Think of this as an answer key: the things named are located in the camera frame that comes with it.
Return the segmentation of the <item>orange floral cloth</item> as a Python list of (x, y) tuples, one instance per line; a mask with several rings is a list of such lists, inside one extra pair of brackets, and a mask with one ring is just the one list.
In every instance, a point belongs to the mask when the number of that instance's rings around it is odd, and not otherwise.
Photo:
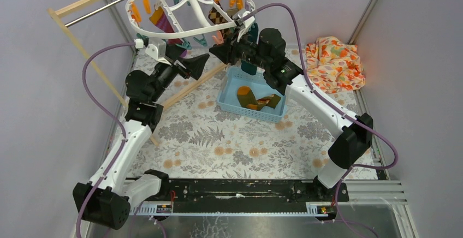
[(305, 48), (307, 73), (326, 93), (359, 90), (366, 84), (364, 68), (356, 44), (336, 37), (319, 37)]

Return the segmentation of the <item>maroon purple striped sock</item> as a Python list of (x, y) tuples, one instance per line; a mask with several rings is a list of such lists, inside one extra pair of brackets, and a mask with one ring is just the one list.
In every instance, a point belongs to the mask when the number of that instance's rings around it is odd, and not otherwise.
[[(154, 13), (150, 16), (149, 20), (152, 24), (154, 24), (157, 28), (159, 28), (164, 33), (174, 33), (175, 32), (161, 6), (154, 10)], [(181, 39), (168, 39), (167, 42), (168, 44), (183, 45), (183, 41)], [(185, 57), (186, 55), (187, 55), (187, 50), (183, 49), (181, 57)]]

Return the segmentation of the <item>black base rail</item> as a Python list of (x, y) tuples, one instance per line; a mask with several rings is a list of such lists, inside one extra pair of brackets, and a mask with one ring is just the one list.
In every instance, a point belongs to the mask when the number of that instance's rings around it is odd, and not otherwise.
[(317, 216), (335, 213), (349, 201), (346, 184), (322, 189), (308, 180), (187, 179), (168, 181), (132, 215), (146, 216)]

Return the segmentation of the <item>white plastic clip hanger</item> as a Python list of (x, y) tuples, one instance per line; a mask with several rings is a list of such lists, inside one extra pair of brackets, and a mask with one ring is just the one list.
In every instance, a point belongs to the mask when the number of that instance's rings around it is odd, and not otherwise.
[[(154, 10), (162, 7), (174, 33), (164, 33), (149, 20)], [(228, 21), (213, 25), (207, 18), (211, 8), (216, 8)], [(204, 34), (234, 28), (235, 21), (228, 14), (230, 9), (256, 9), (252, 0), (127, 0), (125, 10), (131, 28), (144, 36), (161, 39), (197, 38)]]

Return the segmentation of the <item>olive orange sock in basket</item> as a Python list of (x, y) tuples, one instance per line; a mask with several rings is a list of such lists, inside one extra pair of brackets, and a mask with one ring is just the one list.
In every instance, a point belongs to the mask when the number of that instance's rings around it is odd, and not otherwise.
[(281, 101), (281, 97), (277, 94), (271, 94), (269, 96), (257, 99), (253, 91), (247, 86), (239, 87), (236, 96), (242, 108), (255, 111), (261, 111), (263, 107), (266, 106), (275, 109)]

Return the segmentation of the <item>floral table mat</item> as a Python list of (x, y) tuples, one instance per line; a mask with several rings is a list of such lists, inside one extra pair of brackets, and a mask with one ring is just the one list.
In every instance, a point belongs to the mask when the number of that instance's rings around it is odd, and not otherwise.
[(223, 111), (219, 71), (163, 111), (128, 177), (146, 170), (172, 178), (312, 179), (328, 163), (334, 138), (303, 106), (287, 101), (278, 123)]

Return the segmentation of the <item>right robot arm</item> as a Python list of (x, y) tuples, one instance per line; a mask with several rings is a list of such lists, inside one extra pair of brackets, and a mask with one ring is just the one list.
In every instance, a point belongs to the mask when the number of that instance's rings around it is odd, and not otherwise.
[(265, 28), (257, 42), (239, 38), (235, 32), (209, 52), (224, 64), (242, 60), (263, 69), (264, 80), (271, 88), (287, 95), (324, 123), (335, 141), (328, 150), (329, 161), (315, 178), (313, 193), (318, 200), (326, 201), (334, 195), (334, 186), (348, 169), (371, 147), (373, 119), (366, 113), (357, 115), (344, 108), (307, 81), (303, 69), (286, 57), (285, 48), (279, 30)]

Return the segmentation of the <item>metal rack rod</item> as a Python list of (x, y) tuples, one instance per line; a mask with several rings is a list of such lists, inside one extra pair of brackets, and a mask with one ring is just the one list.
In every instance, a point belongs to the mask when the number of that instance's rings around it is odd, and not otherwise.
[(66, 27), (73, 26), (73, 25), (75, 25), (75, 24), (77, 24), (77, 23), (79, 23), (79, 22), (81, 22), (81, 21), (83, 21), (83, 20), (88, 19), (89, 17), (92, 17), (92, 16), (94, 16), (94, 15), (97, 15), (97, 14), (99, 14), (100, 12), (103, 12), (103, 11), (105, 11), (105, 10), (107, 10), (107, 9), (109, 9), (109, 8), (111, 8), (111, 7), (113, 7), (113, 6), (115, 6), (116, 4), (121, 3), (122, 1), (125, 1), (125, 0), (114, 0), (114, 1), (108, 3), (107, 5), (105, 5), (105, 6), (101, 7), (101, 8), (99, 8), (99, 9), (96, 9), (96, 10), (90, 12), (90, 13), (87, 13), (87, 14), (85, 14), (85, 15), (83, 15), (83, 16), (81, 16), (81, 17), (79, 17), (79, 18), (77, 18), (77, 19), (75, 19), (75, 20), (73, 20), (73, 21), (71, 21), (71, 22), (66, 23), (65, 26), (66, 26)]

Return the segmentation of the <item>argyle brown sock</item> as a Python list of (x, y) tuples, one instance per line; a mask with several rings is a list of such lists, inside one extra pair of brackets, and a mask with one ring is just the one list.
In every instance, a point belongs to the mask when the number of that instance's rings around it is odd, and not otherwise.
[(226, 18), (214, 7), (210, 9), (207, 18), (212, 22), (213, 25), (219, 25), (228, 22)]

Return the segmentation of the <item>light blue plastic basket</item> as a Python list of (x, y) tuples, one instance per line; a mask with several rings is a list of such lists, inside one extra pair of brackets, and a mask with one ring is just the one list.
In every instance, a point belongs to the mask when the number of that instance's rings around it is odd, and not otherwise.
[(249, 75), (230, 67), (217, 96), (221, 110), (258, 120), (279, 123), (286, 114), (286, 96), (267, 85), (263, 74)]

